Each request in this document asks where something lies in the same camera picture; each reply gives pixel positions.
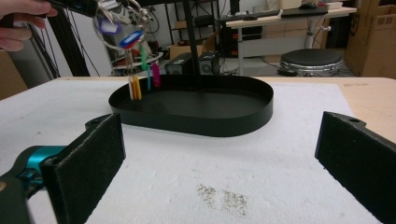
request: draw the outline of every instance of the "stain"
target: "stain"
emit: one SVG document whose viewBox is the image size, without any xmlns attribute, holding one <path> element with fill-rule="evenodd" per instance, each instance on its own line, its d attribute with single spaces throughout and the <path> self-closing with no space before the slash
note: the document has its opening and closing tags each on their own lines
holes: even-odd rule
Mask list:
<svg viewBox="0 0 396 224">
<path fill-rule="evenodd" d="M 199 170 L 192 170 L 193 172 L 198 172 L 198 173 L 203 173 L 202 171 Z"/>
<path fill-rule="evenodd" d="M 228 190 L 216 190 L 205 185 L 197 186 L 198 196 L 212 209 L 224 211 L 233 216 L 245 217 L 248 214 L 248 197 Z"/>
<path fill-rule="evenodd" d="M 224 190 L 222 208 L 234 215 L 244 217 L 248 210 L 247 198 L 242 194 Z"/>
<path fill-rule="evenodd" d="M 360 86 L 368 86 L 368 83 L 350 83 L 350 84 L 344 84 L 345 87 L 360 87 Z"/>
<path fill-rule="evenodd" d="M 216 190 L 204 185 L 199 185 L 197 187 L 198 196 L 206 203 L 210 208 L 216 209 Z"/>
</svg>

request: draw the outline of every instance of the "black foam pad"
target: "black foam pad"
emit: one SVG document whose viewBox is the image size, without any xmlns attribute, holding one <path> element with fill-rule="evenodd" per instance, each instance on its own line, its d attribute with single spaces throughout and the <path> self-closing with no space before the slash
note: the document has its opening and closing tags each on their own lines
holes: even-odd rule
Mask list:
<svg viewBox="0 0 396 224">
<path fill-rule="evenodd" d="M 125 158 L 119 115 L 94 119 L 87 127 L 40 164 L 58 223 L 85 223 Z"/>
<path fill-rule="evenodd" d="M 396 223 L 396 144 L 358 119 L 325 112 L 315 157 L 379 221 Z"/>
</svg>

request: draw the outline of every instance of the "chair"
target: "chair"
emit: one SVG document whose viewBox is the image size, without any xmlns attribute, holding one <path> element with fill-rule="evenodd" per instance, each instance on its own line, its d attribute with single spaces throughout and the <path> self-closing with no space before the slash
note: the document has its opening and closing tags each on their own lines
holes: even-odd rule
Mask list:
<svg viewBox="0 0 396 224">
<path fill-rule="evenodd" d="M 280 58 L 280 66 L 303 77 L 337 69 L 342 63 L 343 55 L 331 49 L 298 49 Z"/>
</svg>

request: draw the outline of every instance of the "yellow marker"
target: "yellow marker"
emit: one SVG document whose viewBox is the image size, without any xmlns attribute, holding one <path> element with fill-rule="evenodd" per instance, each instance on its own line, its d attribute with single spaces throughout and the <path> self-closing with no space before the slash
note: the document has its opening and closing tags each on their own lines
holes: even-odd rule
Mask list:
<svg viewBox="0 0 396 224">
<path fill-rule="evenodd" d="M 142 91 L 140 90 L 140 83 L 139 83 L 138 76 L 134 76 L 134 82 L 136 83 L 137 99 L 141 100 L 142 99 Z"/>
</svg>

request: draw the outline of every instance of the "white foam surface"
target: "white foam surface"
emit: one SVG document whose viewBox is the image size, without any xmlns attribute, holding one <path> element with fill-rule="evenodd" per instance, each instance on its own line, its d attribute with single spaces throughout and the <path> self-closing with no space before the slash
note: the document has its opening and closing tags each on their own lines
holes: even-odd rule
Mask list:
<svg viewBox="0 0 396 224">
<path fill-rule="evenodd" d="M 57 80 L 0 101 L 0 174 L 30 146 L 68 145 L 124 84 Z M 88 223 L 377 223 L 314 157 L 323 111 L 353 116 L 339 88 L 270 85 L 274 115 L 253 133 L 123 125 L 127 158 Z M 29 204 L 36 223 L 55 222 L 46 191 Z"/>
</svg>

